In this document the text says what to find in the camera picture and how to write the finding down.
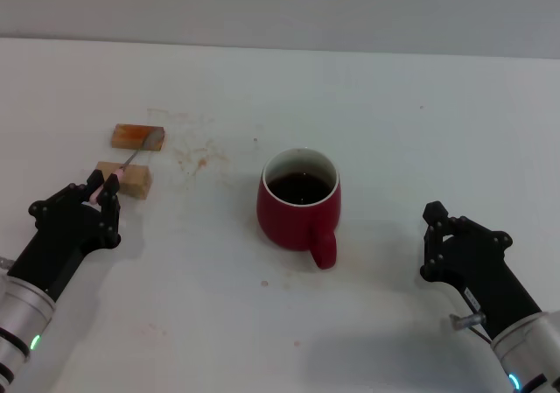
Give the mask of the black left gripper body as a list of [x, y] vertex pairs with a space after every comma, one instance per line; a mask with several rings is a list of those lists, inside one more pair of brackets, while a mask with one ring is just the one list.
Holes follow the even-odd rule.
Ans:
[[56, 301], [84, 257], [100, 248], [101, 213], [84, 204], [34, 205], [37, 232], [8, 271]]

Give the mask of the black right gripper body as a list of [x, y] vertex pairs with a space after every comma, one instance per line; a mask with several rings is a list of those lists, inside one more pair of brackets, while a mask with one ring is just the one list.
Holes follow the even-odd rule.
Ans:
[[482, 326], [490, 339], [541, 311], [505, 262], [512, 244], [508, 234], [491, 234], [455, 235], [442, 245], [439, 280], [456, 288], [472, 312], [486, 316]]

